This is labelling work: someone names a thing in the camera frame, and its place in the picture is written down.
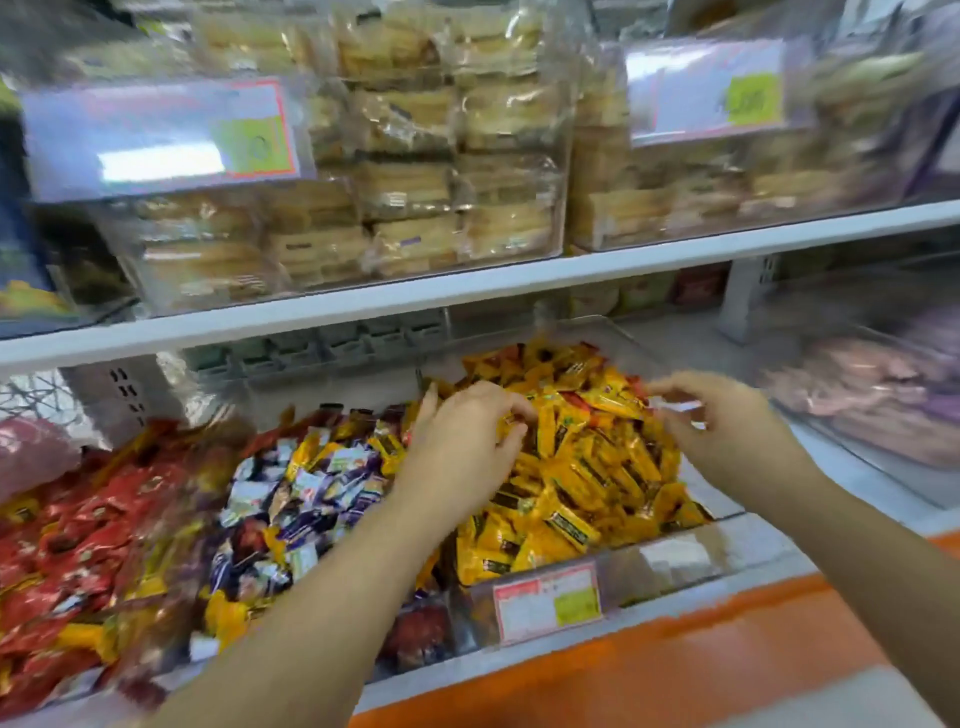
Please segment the right hand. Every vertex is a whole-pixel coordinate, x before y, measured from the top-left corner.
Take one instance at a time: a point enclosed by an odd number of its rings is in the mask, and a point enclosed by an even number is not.
[[[765,516],[782,497],[827,481],[758,389],[706,372],[678,372],[646,389],[667,401],[703,403],[706,429],[693,427],[689,413],[660,409],[657,416],[707,482],[748,510]]]

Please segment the white shelf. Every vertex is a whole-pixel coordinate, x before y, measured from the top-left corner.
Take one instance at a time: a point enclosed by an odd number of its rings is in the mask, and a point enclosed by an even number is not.
[[[0,377],[960,223],[960,201],[538,260],[0,342]]]

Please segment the left hand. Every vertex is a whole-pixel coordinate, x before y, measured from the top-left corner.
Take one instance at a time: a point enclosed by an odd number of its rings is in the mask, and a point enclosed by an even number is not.
[[[514,425],[497,443],[497,423],[509,412],[530,424],[537,420],[526,398],[488,381],[439,407],[434,386],[423,398],[392,497],[410,505],[438,541],[479,511],[510,474],[527,425]]]

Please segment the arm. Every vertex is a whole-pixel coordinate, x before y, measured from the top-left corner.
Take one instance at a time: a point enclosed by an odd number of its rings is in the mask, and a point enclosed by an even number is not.
[[[536,413],[482,382],[437,407],[424,399],[393,491],[256,628],[174,693],[144,728],[347,725],[373,661],[433,548],[478,510],[516,460]]]
[[[960,563],[824,475],[756,389],[681,373],[651,385],[705,406],[706,431],[664,412],[710,482],[786,533],[940,719],[960,726]]]

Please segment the hand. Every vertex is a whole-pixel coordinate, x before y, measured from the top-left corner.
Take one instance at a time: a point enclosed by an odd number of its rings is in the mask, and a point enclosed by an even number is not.
[[[828,482],[793,432],[758,389],[704,372],[679,372],[649,384],[650,395],[667,401],[703,403],[706,429],[690,413],[658,411],[667,431],[710,485],[770,518],[771,509],[797,489]]]
[[[439,408],[435,386],[423,398],[413,438],[396,475],[394,495],[436,528],[439,541],[479,511],[507,479],[523,447],[527,425],[514,425],[497,443],[496,425],[513,412],[533,423],[537,410],[524,397],[479,381]]]

